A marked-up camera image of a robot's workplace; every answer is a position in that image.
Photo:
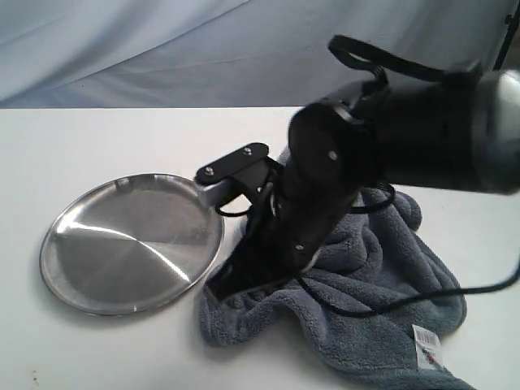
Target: barcode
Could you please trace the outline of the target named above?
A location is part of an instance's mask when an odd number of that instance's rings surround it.
[[[417,337],[417,340],[422,341],[423,343],[426,343],[429,345],[437,345],[436,337],[433,335],[430,335],[428,333],[425,333],[423,331],[419,331],[418,329],[416,329],[415,336]]]

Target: microfiber towel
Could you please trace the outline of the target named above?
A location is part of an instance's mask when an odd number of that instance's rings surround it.
[[[386,197],[361,192],[357,205]],[[397,193],[392,206],[372,214],[348,214],[326,239],[304,280],[345,310],[368,310],[418,293],[459,288],[440,259],[415,234],[417,202]],[[199,320],[208,345],[226,347],[252,340],[294,313],[310,347],[352,383],[374,388],[472,389],[444,370],[419,369],[412,324],[439,337],[454,332],[466,316],[464,297],[422,301],[373,318],[346,318],[323,308],[296,281],[230,297],[217,304],[202,294]]]

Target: white backdrop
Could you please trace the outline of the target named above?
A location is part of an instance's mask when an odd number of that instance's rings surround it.
[[[490,67],[518,0],[0,0],[0,106],[295,106],[360,72],[341,33]]]

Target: white table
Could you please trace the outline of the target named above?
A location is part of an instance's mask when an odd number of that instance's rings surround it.
[[[0,111],[0,388],[5,390],[346,389],[295,323],[247,345],[210,349],[197,327],[196,286],[153,314],[98,318],[41,282],[38,251],[58,213],[85,191],[143,172],[191,178],[251,141],[284,147],[294,109]],[[520,197],[406,188],[422,206],[423,239],[463,285],[502,280],[520,246]],[[220,257],[229,253],[227,244]],[[518,388],[520,288],[468,297],[444,362],[479,389]]]

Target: barcode label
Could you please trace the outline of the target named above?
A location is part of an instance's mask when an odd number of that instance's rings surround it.
[[[432,334],[425,333],[424,331],[416,331],[415,339],[429,345],[437,345],[436,337]]]
[[[412,325],[415,338],[417,366],[425,370],[443,370],[439,337],[423,327]]]

